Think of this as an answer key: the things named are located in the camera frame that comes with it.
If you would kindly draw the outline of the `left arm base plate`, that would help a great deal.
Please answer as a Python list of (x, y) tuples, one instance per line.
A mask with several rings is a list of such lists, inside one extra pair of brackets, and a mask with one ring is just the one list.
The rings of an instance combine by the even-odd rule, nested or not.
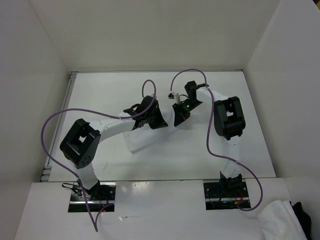
[[(87, 213), (84, 194), (81, 187), (77, 182), (63, 182), (61, 186), (64, 189), (70, 190), (70, 199), (68, 205), (69, 213)], [(115, 211), (115, 198), (116, 198), (115, 182), (101, 182), (100, 190), (94, 193), (93, 196), (86, 194), (88, 206), (91, 212), (98, 213), (100, 210), (103, 212)]]

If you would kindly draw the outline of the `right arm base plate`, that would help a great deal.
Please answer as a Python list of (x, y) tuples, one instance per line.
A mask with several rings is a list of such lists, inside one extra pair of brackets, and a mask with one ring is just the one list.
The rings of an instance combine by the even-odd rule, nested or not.
[(229, 191), (223, 191), (218, 180), (204, 181), (203, 191), (207, 211), (237, 209), (237, 204), (243, 209), (251, 208), (245, 181), (242, 182), (241, 187)]

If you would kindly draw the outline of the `white skirt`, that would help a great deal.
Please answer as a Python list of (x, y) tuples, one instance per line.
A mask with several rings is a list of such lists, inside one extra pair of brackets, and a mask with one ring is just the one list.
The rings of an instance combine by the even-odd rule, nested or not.
[(125, 143), (132, 154), (166, 140), (169, 135), (178, 130), (174, 126), (175, 113), (172, 108), (164, 108), (161, 110), (161, 114), (168, 126), (151, 129), (149, 124), (145, 124), (141, 128), (123, 133)]

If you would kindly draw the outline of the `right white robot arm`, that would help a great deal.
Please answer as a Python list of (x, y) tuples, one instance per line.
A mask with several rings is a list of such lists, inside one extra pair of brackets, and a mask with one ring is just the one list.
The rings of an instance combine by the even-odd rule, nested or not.
[(151, 117), (149, 126), (152, 129), (165, 128), (168, 134), (171, 134), (191, 116), (192, 110), (202, 103), (210, 105), (211, 114), (206, 135), (206, 147), (210, 149), (210, 131), (211, 125), (214, 124), (217, 135), (225, 138), (228, 143), (228, 151), (233, 155), (233, 157), (227, 157), (209, 152), (217, 158), (228, 160), (220, 171), (220, 178), (225, 181), (219, 184), (219, 191), (223, 196), (229, 197), (237, 190), (233, 179), (242, 177), (241, 164), (238, 161), (239, 142), (246, 122), (240, 99), (237, 96), (222, 95), (210, 89), (207, 84), (196, 84), (195, 81), (187, 82), (184, 88), (187, 93), (186, 100), (181, 101), (178, 95), (175, 96), (176, 103), (172, 105), (170, 111), (161, 110), (158, 102), (154, 102), (154, 106), (148, 110), (148, 116)]

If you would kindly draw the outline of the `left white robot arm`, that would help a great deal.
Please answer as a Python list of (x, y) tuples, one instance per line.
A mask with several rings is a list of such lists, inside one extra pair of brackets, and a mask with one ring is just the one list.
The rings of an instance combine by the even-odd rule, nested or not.
[(118, 116), (108, 116), (98, 121), (77, 119), (59, 148), (72, 163), (77, 181), (82, 185), (81, 193), (88, 200), (94, 200), (100, 193), (98, 180), (92, 161), (99, 143), (113, 136), (134, 131), (148, 124), (157, 127), (161, 112), (159, 102), (152, 96), (145, 96), (141, 103), (125, 109)]

